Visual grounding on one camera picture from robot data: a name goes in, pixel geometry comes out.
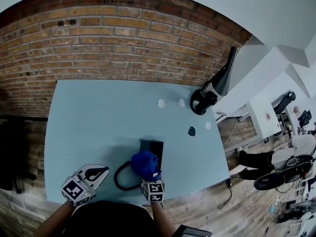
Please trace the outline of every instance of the black lamp shade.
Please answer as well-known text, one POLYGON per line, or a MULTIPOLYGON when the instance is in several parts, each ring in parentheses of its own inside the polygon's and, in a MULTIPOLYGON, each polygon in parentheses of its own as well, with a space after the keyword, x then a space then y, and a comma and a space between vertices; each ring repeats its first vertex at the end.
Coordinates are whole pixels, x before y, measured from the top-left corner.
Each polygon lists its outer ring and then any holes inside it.
POLYGON ((222 69, 212 77, 212 85, 216 93, 226 96, 231 80, 232 68, 237 54, 237 47, 232 46, 228 55, 227 63, 222 69))

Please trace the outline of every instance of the brick wall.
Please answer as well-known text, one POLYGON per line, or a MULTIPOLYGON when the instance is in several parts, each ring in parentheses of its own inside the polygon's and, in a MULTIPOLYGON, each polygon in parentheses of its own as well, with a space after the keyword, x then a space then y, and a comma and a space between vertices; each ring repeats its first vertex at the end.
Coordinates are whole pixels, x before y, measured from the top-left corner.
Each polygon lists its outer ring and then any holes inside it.
POLYGON ((202 85, 251 37, 192 0, 24 0, 0 18, 0 115, 47 116, 62 79, 202 85))

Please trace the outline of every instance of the light blue table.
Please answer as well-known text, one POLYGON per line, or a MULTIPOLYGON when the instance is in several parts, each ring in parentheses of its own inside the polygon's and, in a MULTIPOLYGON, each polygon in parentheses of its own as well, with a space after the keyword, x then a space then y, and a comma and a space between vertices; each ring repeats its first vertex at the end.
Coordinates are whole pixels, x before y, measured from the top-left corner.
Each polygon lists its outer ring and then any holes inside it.
MULTIPOLYGON (((119 190, 113 180, 119 166, 139 152, 140 139, 164 142, 162 179, 165 199, 186 196, 229 178, 219 131, 211 110, 198 116, 190 109, 194 86, 116 80, 63 80, 57 83, 47 123, 45 185, 47 199, 63 203, 60 186, 87 163, 110 168, 96 190, 96 200, 146 203, 136 189, 119 190), (185 107, 179 106, 179 99, 185 107), (164 99, 165 107, 157 102, 164 99), (204 124, 212 123, 207 130, 204 124), (190 126, 195 137, 188 135, 190 126)), ((140 179, 130 168, 122 185, 140 179)))

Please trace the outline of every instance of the blue cloth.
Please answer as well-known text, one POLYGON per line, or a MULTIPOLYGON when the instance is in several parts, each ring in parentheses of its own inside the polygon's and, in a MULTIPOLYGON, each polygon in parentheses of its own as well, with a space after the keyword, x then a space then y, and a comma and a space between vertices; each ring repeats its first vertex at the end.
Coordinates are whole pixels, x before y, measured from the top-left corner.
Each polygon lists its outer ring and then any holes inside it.
POLYGON ((153 182, 159 179, 159 175, 153 177, 153 174, 161 173, 161 170, 156 166, 157 162, 157 156, 150 151, 143 150, 132 156, 130 165, 137 175, 146 181, 153 182))

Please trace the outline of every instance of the white plastic piece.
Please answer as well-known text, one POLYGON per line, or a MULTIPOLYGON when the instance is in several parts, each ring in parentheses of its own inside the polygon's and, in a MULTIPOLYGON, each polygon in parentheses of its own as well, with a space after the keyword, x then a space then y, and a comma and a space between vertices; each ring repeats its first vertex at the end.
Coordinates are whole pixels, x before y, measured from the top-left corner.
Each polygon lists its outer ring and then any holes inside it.
POLYGON ((205 128, 207 129, 207 130, 209 130, 209 129, 211 129, 211 122, 206 122, 205 123, 205 128))
POLYGON ((164 100, 163 100, 163 99, 159 99, 157 105, 158 105, 158 107, 160 107, 160 108, 164 108, 164 106, 165 106, 164 100))
POLYGON ((186 106, 186 104, 185 104, 185 102, 184 102, 184 100, 182 98, 179 99, 179 105, 181 107, 185 107, 186 106))

